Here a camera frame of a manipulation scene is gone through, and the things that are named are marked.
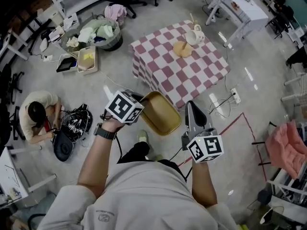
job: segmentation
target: black pants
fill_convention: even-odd
[[[301,47],[298,51],[291,55],[290,58],[288,58],[288,62],[290,64],[307,63],[307,54],[305,48]]]
[[[139,143],[136,143],[133,148],[130,149],[130,151],[125,154],[121,159],[119,159],[118,163],[129,163],[129,162],[136,162],[136,161],[147,161],[147,162],[153,162],[151,160],[147,160],[145,156],[149,153],[149,146],[146,142],[142,141]],[[182,172],[180,171],[179,167],[174,163],[166,159],[162,159],[158,161],[159,163],[162,163],[168,167],[173,168],[178,173],[182,175],[182,177],[186,180]]]

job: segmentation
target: pink and white checkered tablecloth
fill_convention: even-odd
[[[182,21],[130,45],[134,53],[133,74],[147,83],[152,91],[165,95],[178,108],[230,71],[225,59],[207,37],[204,43],[193,46],[190,57],[178,57],[173,52],[173,44],[178,40],[185,41],[182,35],[191,28],[191,21]]]

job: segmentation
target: yellow tray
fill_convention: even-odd
[[[167,136],[180,126],[179,112],[160,92],[150,92],[140,102],[145,107],[141,117],[160,136]]]

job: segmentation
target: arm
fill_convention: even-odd
[[[192,165],[192,195],[204,207],[217,204],[217,197],[213,187],[209,167],[206,162]]]
[[[53,132],[47,132],[47,133],[45,133],[43,135],[35,135],[35,136],[33,136],[30,140],[28,140],[28,142],[31,143],[31,144],[36,144],[36,143],[38,143],[38,142],[40,142],[42,140],[45,140],[45,139],[48,139],[48,138],[51,139],[53,137],[54,137]]]
[[[53,127],[55,126],[57,129],[59,129],[59,114],[61,112],[61,99],[58,97],[58,102],[55,104],[55,117],[53,121]]]
[[[121,126],[115,119],[102,124],[102,128],[109,132],[115,132]],[[96,198],[99,198],[105,189],[111,145],[112,140],[96,136],[79,175],[77,185],[90,189]]]

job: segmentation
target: watch strap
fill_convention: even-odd
[[[98,127],[96,134],[103,137],[103,138],[109,139],[109,140],[114,140],[115,136],[116,136],[115,132],[106,131],[105,129],[103,129],[101,127]]]

